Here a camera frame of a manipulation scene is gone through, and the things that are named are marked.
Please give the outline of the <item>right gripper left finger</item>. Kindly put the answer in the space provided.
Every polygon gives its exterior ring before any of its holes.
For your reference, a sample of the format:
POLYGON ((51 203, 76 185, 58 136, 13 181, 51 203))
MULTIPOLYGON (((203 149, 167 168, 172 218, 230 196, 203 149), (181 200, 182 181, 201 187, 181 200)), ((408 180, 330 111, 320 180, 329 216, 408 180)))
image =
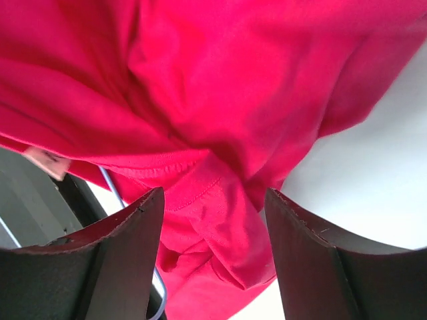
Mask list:
POLYGON ((48 245, 1 250, 2 319, 145 319, 164 191, 48 245))

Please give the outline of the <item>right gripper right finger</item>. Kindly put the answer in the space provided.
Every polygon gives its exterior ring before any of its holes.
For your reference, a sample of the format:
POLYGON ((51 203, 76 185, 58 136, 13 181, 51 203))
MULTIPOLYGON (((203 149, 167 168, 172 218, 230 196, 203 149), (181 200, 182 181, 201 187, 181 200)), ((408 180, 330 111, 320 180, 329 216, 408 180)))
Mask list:
POLYGON ((367 239, 278 190, 265 214, 286 319, 425 319, 426 250, 367 239))

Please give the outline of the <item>thin blue hanger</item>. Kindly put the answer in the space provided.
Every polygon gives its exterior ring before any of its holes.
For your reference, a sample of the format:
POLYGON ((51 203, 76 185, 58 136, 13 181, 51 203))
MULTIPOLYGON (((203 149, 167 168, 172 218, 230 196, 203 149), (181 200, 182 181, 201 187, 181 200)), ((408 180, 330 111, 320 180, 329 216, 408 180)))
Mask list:
MULTIPOLYGON (((121 208, 125 209, 127 207, 127 203, 124 202, 123 199, 121 198, 121 195, 119 194, 119 191, 117 190, 109 173, 105 168, 101 166, 99 166, 99 170, 101 171, 101 174, 105 179, 105 182, 110 188, 110 191, 115 195, 118 203, 121 205, 121 208)), ((149 319, 158 320, 158 319, 161 319, 163 315, 165 315, 165 307, 167 303, 167 289, 163 279, 161 278, 161 275, 159 274, 159 271, 157 270, 157 267, 154 267, 154 270, 153 270, 153 280, 155 280, 155 283, 152 284, 152 286, 155 292, 157 293, 157 295, 161 298, 161 301, 159 303, 159 307, 156 309, 155 313, 151 317, 149 317, 149 319)))

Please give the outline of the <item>pink t shirt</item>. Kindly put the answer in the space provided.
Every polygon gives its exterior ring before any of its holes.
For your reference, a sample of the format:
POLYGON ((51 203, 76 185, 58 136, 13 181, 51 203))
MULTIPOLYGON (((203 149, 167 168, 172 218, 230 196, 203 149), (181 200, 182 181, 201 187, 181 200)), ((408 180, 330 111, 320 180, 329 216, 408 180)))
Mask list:
POLYGON ((276 277, 266 190, 425 39, 425 1, 2 1, 1 146, 163 187, 167 316, 228 319, 276 277))

